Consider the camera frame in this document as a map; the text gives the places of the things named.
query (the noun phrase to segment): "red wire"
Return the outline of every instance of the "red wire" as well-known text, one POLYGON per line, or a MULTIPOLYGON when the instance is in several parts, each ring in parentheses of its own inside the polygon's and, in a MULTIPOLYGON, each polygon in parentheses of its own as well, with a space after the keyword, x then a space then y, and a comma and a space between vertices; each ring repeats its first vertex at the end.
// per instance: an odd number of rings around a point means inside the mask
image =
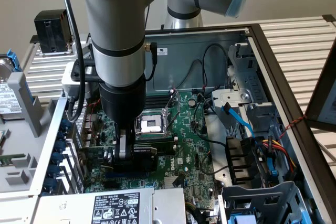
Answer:
POLYGON ((291 172, 293 172, 294 169, 293 169, 293 166, 292 166, 292 163, 290 161, 290 158, 289 158, 289 155, 288 155, 287 151, 283 147, 280 147, 278 145, 272 145, 272 148, 280 150, 284 153, 284 155, 286 156, 288 165, 289 165, 289 169, 290 169, 291 172))
POLYGON ((289 128, 292 128, 295 124, 301 122, 303 119, 306 119, 307 117, 304 115, 296 120, 293 120, 290 124, 288 124, 285 128, 285 131, 280 135, 279 137, 279 140, 282 139, 282 137, 285 135, 286 131, 289 129, 289 128))
POLYGON ((90 119, 89 119, 91 135, 92 135, 93 137, 95 137, 95 134, 93 133, 93 130, 92 130, 91 117, 92 117, 94 108, 96 107, 96 105, 97 105, 99 102, 100 102, 100 99, 99 99, 97 102, 95 102, 94 104, 92 103, 92 104, 93 104, 93 107, 92 107, 91 114, 90 114, 90 119))

